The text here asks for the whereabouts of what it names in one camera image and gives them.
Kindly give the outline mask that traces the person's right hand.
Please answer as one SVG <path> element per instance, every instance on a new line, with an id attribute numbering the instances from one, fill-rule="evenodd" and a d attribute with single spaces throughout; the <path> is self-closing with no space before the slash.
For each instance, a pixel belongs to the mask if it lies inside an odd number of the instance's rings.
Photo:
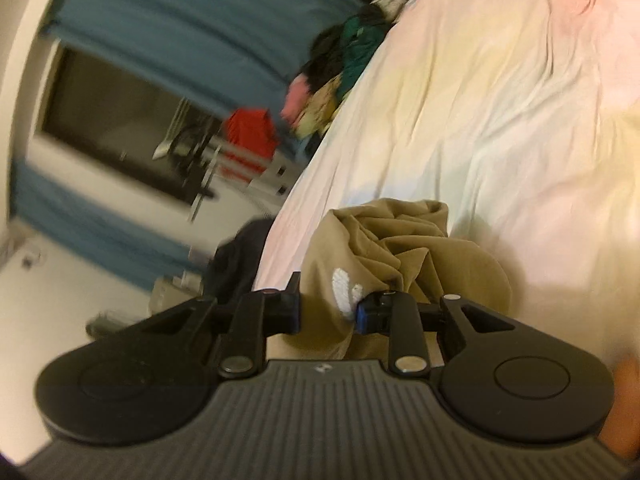
<path id="1" fill-rule="evenodd" d="M 624 460 L 639 457 L 640 377 L 634 356 L 620 361 L 613 372 L 614 402 L 599 434 L 599 440 Z"/>

